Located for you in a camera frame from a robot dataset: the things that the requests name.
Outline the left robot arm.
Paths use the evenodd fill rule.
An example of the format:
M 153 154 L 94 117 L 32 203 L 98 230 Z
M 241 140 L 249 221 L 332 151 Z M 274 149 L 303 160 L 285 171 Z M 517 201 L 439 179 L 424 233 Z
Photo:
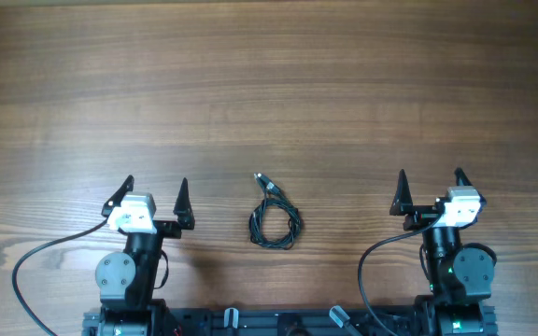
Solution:
M 175 220 L 156 219 L 156 204 L 148 192 L 134 191 L 135 178 L 128 176 L 102 206 L 102 216 L 113 231 L 126 237 L 121 252 L 104 256 L 96 266 L 95 282 L 100 289 L 101 308 L 85 314 L 83 335 L 155 336 L 181 335 L 182 327 L 165 300 L 153 291 L 159 262 L 168 260 L 165 239 L 179 239 L 195 226 L 189 183 L 181 182 L 173 213 Z

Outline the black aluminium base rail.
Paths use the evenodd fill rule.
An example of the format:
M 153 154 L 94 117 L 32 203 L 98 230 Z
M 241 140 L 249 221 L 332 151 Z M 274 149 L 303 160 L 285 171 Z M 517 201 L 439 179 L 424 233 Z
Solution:
M 135 311 L 86 313 L 84 335 L 479 335 L 499 334 L 495 310 L 481 302 L 446 305 L 422 297 L 414 305 L 370 309 L 170 310 L 164 301 Z

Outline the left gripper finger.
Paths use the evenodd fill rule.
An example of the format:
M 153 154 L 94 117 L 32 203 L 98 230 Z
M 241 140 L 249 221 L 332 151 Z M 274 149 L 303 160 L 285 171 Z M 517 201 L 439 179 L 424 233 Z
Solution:
M 109 217 L 115 207 L 120 206 L 124 196 L 134 189 L 135 178 L 128 175 L 121 186 L 104 202 L 101 216 Z
M 182 179 L 173 213 L 177 217 L 178 226 L 182 230 L 194 229 L 195 218 L 191 207 L 189 182 L 186 177 Z

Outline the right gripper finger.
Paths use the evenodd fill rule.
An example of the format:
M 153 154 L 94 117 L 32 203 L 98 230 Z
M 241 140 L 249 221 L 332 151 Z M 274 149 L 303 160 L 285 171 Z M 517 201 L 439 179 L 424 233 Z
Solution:
M 413 200 L 404 169 L 398 176 L 396 191 L 389 210 L 391 216 L 405 216 L 413 212 Z
M 456 185 L 459 187 L 471 187 L 473 184 L 467 177 L 467 175 L 464 173 L 463 169 L 458 167 L 454 171 L 454 175 L 456 177 Z

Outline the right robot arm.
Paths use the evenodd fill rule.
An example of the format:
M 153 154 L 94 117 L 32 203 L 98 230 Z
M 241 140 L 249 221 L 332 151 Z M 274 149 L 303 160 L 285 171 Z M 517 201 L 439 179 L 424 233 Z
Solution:
M 405 171 L 399 173 L 389 213 L 403 216 L 403 229 L 422 235 L 421 265 L 431 285 L 415 298 L 418 335 L 495 335 L 491 296 L 497 256 L 486 245 L 464 243 L 460 232 L 473 226 L 485 197 L 461 168 L 456 184 L 432 205 L 415 205 Z

